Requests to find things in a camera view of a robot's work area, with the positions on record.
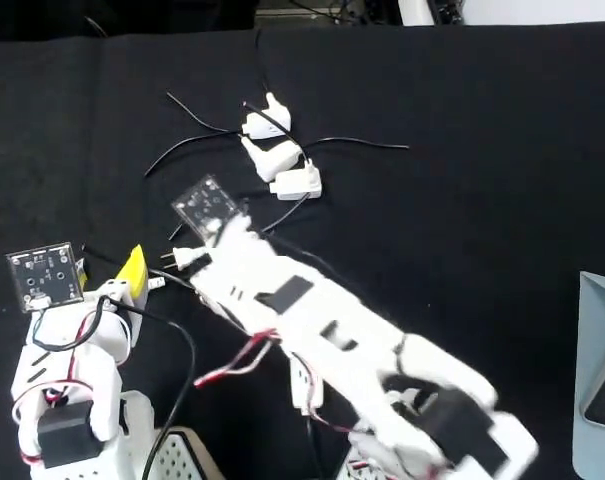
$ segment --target robotic arm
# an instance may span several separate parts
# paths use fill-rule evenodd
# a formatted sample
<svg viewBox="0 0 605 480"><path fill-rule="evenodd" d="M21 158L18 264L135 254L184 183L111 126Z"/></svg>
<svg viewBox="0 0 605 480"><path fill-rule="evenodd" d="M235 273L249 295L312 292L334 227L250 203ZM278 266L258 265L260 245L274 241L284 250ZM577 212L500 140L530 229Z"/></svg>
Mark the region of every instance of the robotic arm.
<svg viewBox="0 0 605 480"><path fill-rule="evenodd" d="M121 391L118 366L135 346L142 318L115 305L146 303L141 249L115 279L84 293L69 244L8 259L23 309L33 312L11 387L31 478L141 478L155 438L153 408L141 393ZM150 478L159 479L157 471Z"/></svg>
<svg viewBox="0 0 605 480"><path fill-rule="evenodd" d="M386 478L516 480L533 461L535 440L494 411L497 394L482 375L317 269L278 255L211 177L174 207L204 241L191 258L208 261L190 278L201 301L249 335L276 332L289 357L344 396L361 418L349 440ZM31 477L140 479L153 408L138 392L121 393L117 367L141 317L116 305L146 303L141 250L117 278L84 293L68 244L8 260L23 309L34 312L11 388ZM314 411L312 390L302 407ZM149 478L160 476L152 469Z"/></svg>
<svg viewBox="0 0 605 480"><path fill-rule="evenodd" d="M210 262L190 279L201 301L250 335L275 329L285 353L353 405L367 430L350 440L369 464L401 480L515 480L535 458L535 440L494 411L482 375L277 255L212 178L174 207L205 242Z"/></svg>

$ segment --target circuit board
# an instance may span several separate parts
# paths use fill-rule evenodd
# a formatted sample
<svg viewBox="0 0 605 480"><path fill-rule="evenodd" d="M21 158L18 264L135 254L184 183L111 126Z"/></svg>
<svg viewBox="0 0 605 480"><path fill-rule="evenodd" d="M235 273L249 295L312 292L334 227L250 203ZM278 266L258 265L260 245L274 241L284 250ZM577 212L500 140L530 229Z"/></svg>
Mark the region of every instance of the circuit board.
<svg viewBox="0 0 605 480"><path fill-rule="evenodd" d="M49 297L48 308L83 300L70 243L11 253L6 258L23 312L41 309L38 301L45 297Z"/></svg>
<svg viewBox="0 0 605 480"><path fill-rule="evenodd" d="M211 175L205 176L171 205L205 243L240 213L236 203Z"/></svg>

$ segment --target yellow object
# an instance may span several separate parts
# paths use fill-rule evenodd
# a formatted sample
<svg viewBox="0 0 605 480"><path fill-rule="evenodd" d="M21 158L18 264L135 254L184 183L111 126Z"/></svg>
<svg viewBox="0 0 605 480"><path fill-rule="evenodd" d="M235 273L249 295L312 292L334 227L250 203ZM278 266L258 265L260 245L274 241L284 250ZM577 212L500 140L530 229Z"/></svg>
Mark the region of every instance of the yellow object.
<svg viewBox="0 0 605 480"><path fill-rule="evenodd" d="M144 252L142 252L140 245L131 250L129 259L115 278L116 280L126 280L129 282L131 285L131 297L134 300L146 291L148 275Z"/></svg>
<svg viewBox="0 0 605 480"><path fill-rule="evenodd" d="M84 290L84 285L86 285L86 282L89 280L89 276L86 274L86 270L84 270L83 258L75 262L75 270L78 272L78 281L80 282L80 288Z"/></svg>

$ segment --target yellow block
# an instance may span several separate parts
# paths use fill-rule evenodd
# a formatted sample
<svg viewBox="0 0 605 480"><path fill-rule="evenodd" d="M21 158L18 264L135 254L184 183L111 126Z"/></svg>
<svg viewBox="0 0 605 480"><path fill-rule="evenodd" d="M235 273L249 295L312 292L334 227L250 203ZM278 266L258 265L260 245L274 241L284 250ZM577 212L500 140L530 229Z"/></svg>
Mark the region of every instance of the yellow block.
<svg viewBox="0 0 605 480"><path fill-rule="evenodd" d="M138 245L131 250L129 259L118 273L116 280L126 280L131 285L131 297L138 298L147 287L148 275L142 247Z"/></svg>

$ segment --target table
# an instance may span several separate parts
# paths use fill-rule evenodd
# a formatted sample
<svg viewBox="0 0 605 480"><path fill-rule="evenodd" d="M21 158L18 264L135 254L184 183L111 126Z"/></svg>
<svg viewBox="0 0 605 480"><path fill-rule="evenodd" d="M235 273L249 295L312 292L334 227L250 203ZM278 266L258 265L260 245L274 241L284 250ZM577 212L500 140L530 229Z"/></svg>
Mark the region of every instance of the table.
<svg viewBox="0 0 605 480"><path fill-rule="evenodd" d="M169 202L206 173L261 187L231 139L196 144L145 181L164 149L203 132L164 97L237 127L263 101L252 32L0 44L0 478L26 478L9 385L27 329L3 254L83 242L157 263ZM260 57L301 141L348 135L409 153L310 151L326 192L279 229L329 261L376 309L475 367L541 445L526 480L574 478L571 412L578 272L605 275L605 24L537 28L265 31ZM266 224L290 204L255 198ZM185 235L183 244L197 245ZM94 285L114 274L91 262ZM244 339L179 288L149 308L188 326L199 370ZM170 329L146 322L124 369L163 419L186 371ZM194 428L230 478L314 474L278 352L251 376L194 391ZM329 393L325 415L352 414ZM327 465L345 439L322 433Z"/></svg>

